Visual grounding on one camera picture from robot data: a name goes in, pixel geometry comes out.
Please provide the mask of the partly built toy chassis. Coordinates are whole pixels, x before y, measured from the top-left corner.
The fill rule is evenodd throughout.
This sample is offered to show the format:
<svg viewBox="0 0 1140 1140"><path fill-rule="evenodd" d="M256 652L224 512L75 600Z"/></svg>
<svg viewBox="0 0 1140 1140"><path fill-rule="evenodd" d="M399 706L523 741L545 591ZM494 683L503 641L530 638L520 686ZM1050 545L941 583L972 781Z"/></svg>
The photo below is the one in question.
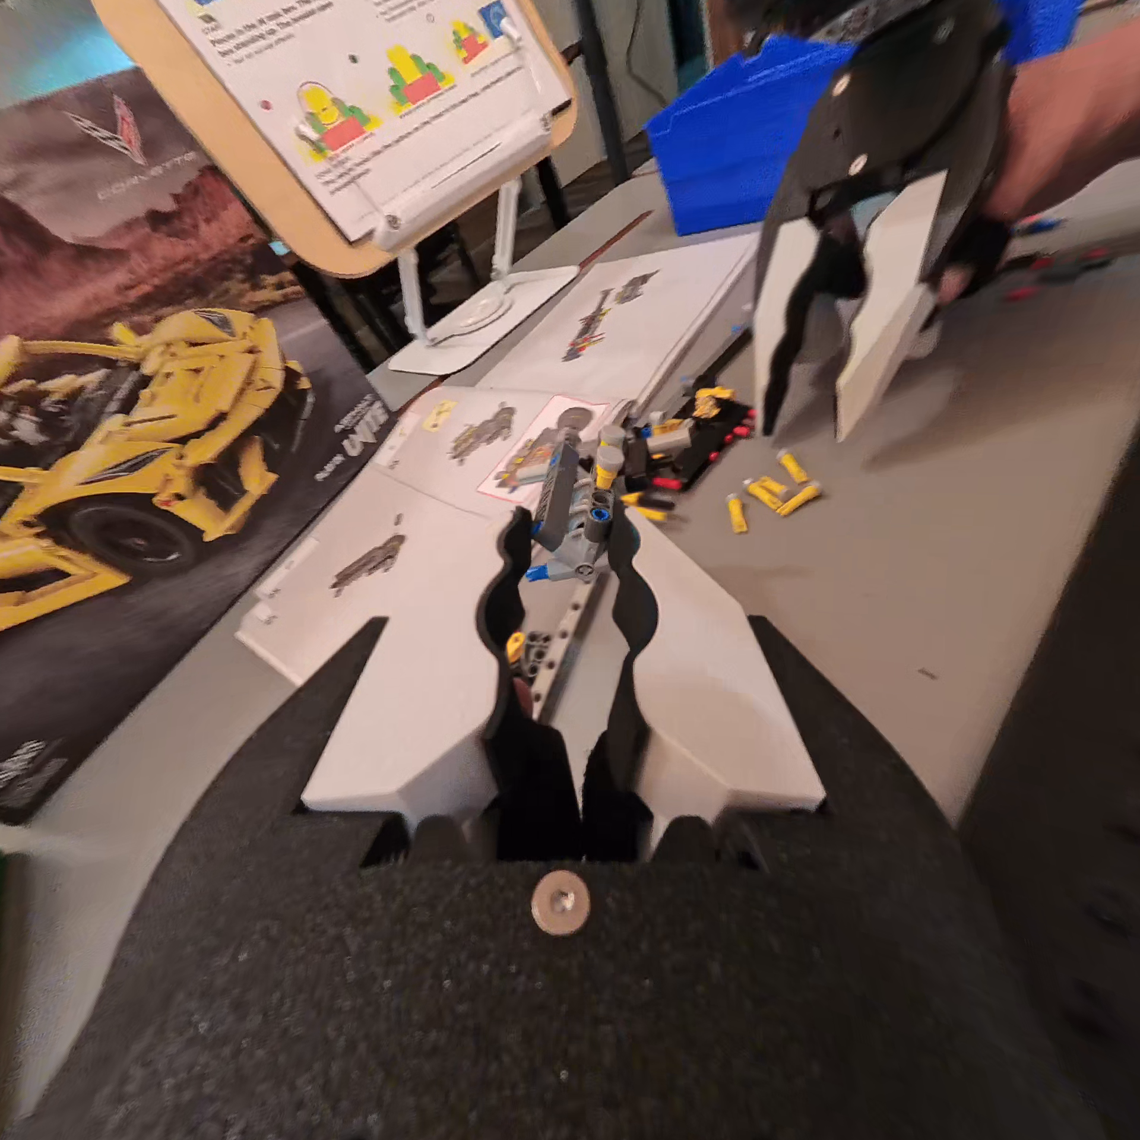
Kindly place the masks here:
<svg viewBox="0 0 1140 1140"><path fill-rule="evenodd" d="M655 414L646 423L623 424L625 465L619 477L621 500L661 522L722 455L756 432L758 413L721 385L697 389L667 418Z"/></svg>

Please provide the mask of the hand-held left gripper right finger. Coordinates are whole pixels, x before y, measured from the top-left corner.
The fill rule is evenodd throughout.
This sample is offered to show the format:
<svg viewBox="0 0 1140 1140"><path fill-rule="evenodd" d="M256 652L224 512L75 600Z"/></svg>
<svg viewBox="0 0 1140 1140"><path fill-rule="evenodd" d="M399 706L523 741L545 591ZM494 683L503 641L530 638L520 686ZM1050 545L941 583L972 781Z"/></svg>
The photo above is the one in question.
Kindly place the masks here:
<svg viewBox="0 0 1140 1140"><path fill-rule="evenodd" d="M823 781L741 604L630 511L608 565L626 653L583 784L587 860L648 860L678 820L817 811Z"/></svg>

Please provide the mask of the building instruction booklet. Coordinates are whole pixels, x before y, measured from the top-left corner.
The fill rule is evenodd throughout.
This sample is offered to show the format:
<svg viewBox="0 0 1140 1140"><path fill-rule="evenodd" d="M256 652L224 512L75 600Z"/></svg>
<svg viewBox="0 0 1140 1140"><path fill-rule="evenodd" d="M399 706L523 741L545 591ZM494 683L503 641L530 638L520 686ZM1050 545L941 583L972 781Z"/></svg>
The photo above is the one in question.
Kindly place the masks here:
<svg viewBox="0 0 1140 1140"><path fill-rule="evenodd" d="M424 393L257 591L237 640L299 687L374 618L469 584L564 429L644 405L751 266L751 235L602 262L474 387Z"/></svg>

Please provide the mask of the wooden book stand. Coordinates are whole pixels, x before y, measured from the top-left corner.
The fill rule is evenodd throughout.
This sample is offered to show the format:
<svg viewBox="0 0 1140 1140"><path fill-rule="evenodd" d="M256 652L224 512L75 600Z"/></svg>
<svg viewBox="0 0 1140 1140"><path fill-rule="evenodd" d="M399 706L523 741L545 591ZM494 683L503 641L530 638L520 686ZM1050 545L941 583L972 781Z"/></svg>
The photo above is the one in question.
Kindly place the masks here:
<svg viewBox="0 0 1140 1140"><path fill-rule="evenodd" d="M395 353L393 370L452 376L473 366L576 280L579 271L573 266L522 272L512 265L523 176L566 143L577 121L573 79L534 3L520 6L551 63L573 83L572 104L553 120L545 120L542 132L526 138L518 128L480 158L465 158L446 174L433 195L398 207L390 227L378 228L359 242L344 239L163 13L162 3L174 2L97 2L94 9L109 36L144 71L250 208L299 260L337 279L363 279L397 265L412 342ZM497 193L497 207L490 281L452 314L431 325L424 317L418 245L492 193Z"/></svg>

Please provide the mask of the person's right hand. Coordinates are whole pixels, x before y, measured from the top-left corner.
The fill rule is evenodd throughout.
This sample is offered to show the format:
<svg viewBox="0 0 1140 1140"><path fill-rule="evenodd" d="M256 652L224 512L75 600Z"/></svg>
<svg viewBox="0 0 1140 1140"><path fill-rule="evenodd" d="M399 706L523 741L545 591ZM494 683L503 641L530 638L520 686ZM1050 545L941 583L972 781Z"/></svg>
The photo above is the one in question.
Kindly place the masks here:
<svg viewBox="0 0 1140 1140"><path fill-rule="evenodd" d="M1020 66L984 218L1013 224L1139 154L1139 22Z"/></svg>

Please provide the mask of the black stand pole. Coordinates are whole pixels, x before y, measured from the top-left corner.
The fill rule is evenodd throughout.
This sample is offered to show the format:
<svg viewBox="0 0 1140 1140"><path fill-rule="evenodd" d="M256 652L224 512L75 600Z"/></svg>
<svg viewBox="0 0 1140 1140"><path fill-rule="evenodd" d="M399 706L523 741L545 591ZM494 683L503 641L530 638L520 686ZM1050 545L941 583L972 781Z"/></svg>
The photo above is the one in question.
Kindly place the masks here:
<svg viewBox="0 0 1140 1140"><path fill-rule="evenodd" d="M579 25L581 57L589 79L608 171L614 184L619 186L627 182L632 174L625 154L623 131L610 79L602 28L592 2L573 2L572 6Z"/></svg>

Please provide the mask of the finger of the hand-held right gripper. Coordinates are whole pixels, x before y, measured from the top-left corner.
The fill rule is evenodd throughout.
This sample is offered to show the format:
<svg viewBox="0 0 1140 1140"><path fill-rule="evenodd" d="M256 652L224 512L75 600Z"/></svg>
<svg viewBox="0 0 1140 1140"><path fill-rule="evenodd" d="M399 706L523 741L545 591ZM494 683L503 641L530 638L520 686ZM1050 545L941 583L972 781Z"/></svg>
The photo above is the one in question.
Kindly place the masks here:
<svg viewBox="0 0 1140 1140"><path fill-rule="evenodd" d="M865 292L865 258L853 219L834 219L823 228L808 219L781 226L754 309L754 404L763 436L775 435L817 299L853 302Z"/></svg>
<svg viewBox="0 0 1140 1140"><path fill-rule="evenodd" d="M836 379L836 440L847 442L877 406L936 304L923 261L948 173L912 182L865 235L865 299L849 330L849 357Z"/></svg>

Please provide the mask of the blue plastic bin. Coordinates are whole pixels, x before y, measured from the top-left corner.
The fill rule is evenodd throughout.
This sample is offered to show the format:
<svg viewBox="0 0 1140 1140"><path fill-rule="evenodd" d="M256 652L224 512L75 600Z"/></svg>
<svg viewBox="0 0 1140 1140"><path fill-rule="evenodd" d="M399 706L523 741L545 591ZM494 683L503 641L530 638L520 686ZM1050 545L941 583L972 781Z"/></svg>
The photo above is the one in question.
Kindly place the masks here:
<svg viewBox="0 0 1140 1140"><path fill-rule="evenodd" d="M763 3L769 36L648 125L678 234L760 222L826 85L887 22L927 3ZM998 3L1014 68L1066 48L1083 3Z"/></svg>

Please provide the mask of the pile of yellow toy pins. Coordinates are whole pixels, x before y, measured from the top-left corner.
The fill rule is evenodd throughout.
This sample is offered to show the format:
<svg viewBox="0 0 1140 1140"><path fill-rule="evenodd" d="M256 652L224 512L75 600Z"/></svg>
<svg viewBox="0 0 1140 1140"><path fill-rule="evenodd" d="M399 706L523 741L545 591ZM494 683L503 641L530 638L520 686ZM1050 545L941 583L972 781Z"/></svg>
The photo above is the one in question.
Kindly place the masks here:
<svg viewBox="0 0 1140 1140"><path fill-rule="evenodd" d="M794 451L781 448L777 452L781 477L760 475L744 480L739 492L727 499L731 508L732 528L737 535L748 534L746 503L759 504L778 519L789 519L809 504L823 500L823 488L809 475Z"/></svg>

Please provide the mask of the toy car set box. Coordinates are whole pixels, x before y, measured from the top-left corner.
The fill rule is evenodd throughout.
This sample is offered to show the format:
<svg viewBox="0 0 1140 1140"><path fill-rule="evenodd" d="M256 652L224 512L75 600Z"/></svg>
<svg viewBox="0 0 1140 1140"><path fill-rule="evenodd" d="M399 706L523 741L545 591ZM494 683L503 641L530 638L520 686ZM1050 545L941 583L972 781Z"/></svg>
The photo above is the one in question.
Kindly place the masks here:
<svg viewBox="0 0 1140 1140"><path fill-rule="evenodd" d="M136 68L3 108L2 811L32 820L387 406Z"/></svg>

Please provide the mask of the black dimpled mat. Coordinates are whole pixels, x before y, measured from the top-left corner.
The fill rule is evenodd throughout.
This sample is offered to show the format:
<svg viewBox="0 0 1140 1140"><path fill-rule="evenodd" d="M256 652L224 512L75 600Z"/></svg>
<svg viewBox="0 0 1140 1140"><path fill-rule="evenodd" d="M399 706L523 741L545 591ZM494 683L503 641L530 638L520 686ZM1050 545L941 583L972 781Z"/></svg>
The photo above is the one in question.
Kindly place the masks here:
<svg viewBox="0 0 1140 1140"><path fill-rule="evenodd" d="M1108 1138L1139 1138L1139 440L1105 494L960 838Z"/></svg>

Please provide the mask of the black toy gear assembly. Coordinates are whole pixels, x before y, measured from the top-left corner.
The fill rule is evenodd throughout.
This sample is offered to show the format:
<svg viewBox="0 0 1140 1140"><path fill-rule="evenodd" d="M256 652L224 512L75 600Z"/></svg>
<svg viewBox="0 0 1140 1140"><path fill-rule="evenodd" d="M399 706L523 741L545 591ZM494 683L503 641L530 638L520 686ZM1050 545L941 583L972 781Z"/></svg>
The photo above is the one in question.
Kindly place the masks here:
<svg viewBox="0 0 1140 1140"><path fill-rule="evenodd" d="M532 523L532 543L547 560L526 572L527 581L594 583L607 566L619 508L655 523L674 516L676 503L667 492L680 485L649 478L646 442L644 433L611 423L588 458L577 429L560 431Z"/></svg>

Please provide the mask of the grey toy beam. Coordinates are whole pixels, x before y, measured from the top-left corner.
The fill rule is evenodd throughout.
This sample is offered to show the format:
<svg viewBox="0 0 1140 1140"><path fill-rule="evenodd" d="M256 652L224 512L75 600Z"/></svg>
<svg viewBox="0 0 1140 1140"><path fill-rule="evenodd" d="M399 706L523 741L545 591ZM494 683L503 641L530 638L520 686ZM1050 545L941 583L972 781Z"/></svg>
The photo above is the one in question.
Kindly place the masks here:
<svg viewBox="0 0 1140 1140"><path fill-rule="evenodd" d="M535 721L553 721L561 693L575 667L580 642L589 632L592 615L608 579L608 572L603 570L592 583L575 585L557 625L550 632L543 632L553 634L553 646L543 670L532 684Z"/></svg>

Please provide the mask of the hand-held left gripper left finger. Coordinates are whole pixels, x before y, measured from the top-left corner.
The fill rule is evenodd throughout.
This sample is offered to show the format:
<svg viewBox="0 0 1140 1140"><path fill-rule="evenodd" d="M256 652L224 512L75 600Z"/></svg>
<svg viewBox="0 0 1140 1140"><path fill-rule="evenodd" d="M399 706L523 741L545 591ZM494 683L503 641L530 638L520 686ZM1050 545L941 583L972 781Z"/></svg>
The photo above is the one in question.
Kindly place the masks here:
<svg viewBox="0 0 1140 1140"><path fill-rule="evenodd" d="M382 813L412 831L459 826L528 779L531 721L507 644L523 622L532 513L474 520L467 537L404 556L376 642L302 792L311 813Z"/></svg>

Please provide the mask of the scatter of small toy pins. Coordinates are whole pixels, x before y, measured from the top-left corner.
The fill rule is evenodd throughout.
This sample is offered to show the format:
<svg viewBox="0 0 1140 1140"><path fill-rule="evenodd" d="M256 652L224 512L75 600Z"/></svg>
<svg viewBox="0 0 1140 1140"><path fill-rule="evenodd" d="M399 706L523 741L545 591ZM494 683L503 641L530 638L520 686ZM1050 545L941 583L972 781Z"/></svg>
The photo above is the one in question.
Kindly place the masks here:
<svg viewBox="0 0 1140 1140"><path fill-rule="evenodd" d="M1054 215L1035 215L1021 220L1012 231L1014 239L1052 237L1066 227L1066 219ZM1039 295L1044 288L1070 284L1081 277L1104 271L1117 257L1108 247L1085 247L1077 252L1032 250L1005 261L1006 275L1026 276L1022 284L1006 290L1005 300L1021 303Z"/></svg>

